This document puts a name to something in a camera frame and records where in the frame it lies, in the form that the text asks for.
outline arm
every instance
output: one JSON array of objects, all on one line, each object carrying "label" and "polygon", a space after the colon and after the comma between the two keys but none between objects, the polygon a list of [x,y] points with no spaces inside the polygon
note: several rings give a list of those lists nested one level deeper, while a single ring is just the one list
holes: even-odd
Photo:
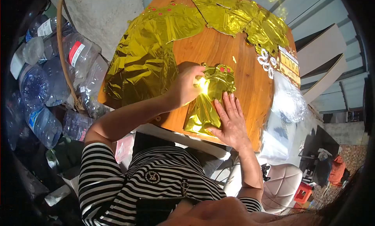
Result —
[{"label": "arm", "polygon": [[263,176],[246,133],[245,118],[240,102],[234,98],[234,94],[228,97],[227,92],[224,92],[223,101],[225,110],[220,102],[215,100],[223,130],[215,127],[211,127],[209,130],[238,152],[241,163],[242,187],[237,197],[252,197],[260,201],[263,194]]},{"label": "arm", "polygon": [[203,70],[203,66],[187,68],[165,94],[124,106],[102,116],[87,131],[85,145],[95,142],[104,143],[115,153],[115,148],[112,147],[113,142],[153,117],[194,100],[200,93],[200,89],[194,87],[194,79],[197,75],[204,76]]}]

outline black and white striped shirt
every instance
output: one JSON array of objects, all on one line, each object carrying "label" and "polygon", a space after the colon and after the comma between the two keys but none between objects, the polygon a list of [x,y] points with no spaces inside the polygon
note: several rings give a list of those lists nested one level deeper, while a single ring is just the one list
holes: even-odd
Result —
[{"label": "black and white striped shirt", "polygon": [[[140,199],[220,200],[224,191],[204,175],[198,160],[182,148],[157,147],[139,152],[123,174],[111,149],[102,143],[82,152],[79,204],[86,225],[134,225]],[[260,202],[240,198],[249,212]]]}]

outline orange cloth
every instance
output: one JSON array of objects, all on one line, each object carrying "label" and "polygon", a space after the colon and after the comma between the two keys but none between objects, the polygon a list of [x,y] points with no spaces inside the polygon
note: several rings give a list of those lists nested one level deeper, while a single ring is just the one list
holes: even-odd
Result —
[{"label": "orange cloth", "polygon": [[337,156],[336,159],[332,162],[332,170],[328,177],[328,181],[331,184],[336,186],[341,186],[341,178],[344,175],[345,163],[342,160],[341,156]]}]

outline wood grain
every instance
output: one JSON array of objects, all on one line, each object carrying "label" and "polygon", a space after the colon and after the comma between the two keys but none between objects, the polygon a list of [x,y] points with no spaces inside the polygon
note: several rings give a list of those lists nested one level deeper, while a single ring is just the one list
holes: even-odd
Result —
[{"label": "wood grain", "polygon": [[[182,3],[189,7],[194,7],[192,0],[153,0],[150,6],[161,8],[168,5],[171,1],[174,1],[177,5]],[[183,62],[197,64],[205,62],[209,66],[225,64],[232,67],[237,88],[235,96],[240,100],[246,119],[247,133],[253,144],[253,149],[254,151],[259,151],[261,146],[260,131],[263,129],[272,104],[273,82],[256,60],[257,53],[255,48],[246,43],[246,37],[246,33],[239,33],[236,38],[233,38],[219,33],[213,28],[205,28],[203,32],[196,36],[175,41],[173,52],[178,65]],[[290,47],[296,50],[290,30],[287,37],[291,43]],[[112,100],[106,97],[102,90],[99,93],[98,100],[111,106]],[[162,114],[160,122],[153,121],[152,123],[190,137],[223,144],[216,137],[184,131],[182,126],[187,110],[188,106],[184,106],[167,114]]]}]

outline blue label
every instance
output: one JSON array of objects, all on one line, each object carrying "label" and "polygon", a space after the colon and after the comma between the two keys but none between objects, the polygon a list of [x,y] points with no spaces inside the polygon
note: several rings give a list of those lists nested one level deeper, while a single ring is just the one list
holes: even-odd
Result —
[{"label": "blue label", "polygon": [[30,126],[32,131],[34,131],[34,125],[35,125],[36,118],[38,117],[38,115],[41,113],[42,110],[43,110],[43,107],[40,108],[39,110],[31,112],[31,114],[30,114],[29,126]]},{"label": "blue label", "polygon": [[25,36],[26,42],[28,42],[28,41],[31,40],[32,38],[33,38],[33,37],[31,37],[31,34],[30,34],[29,29],[27,29],[26,36]]}]

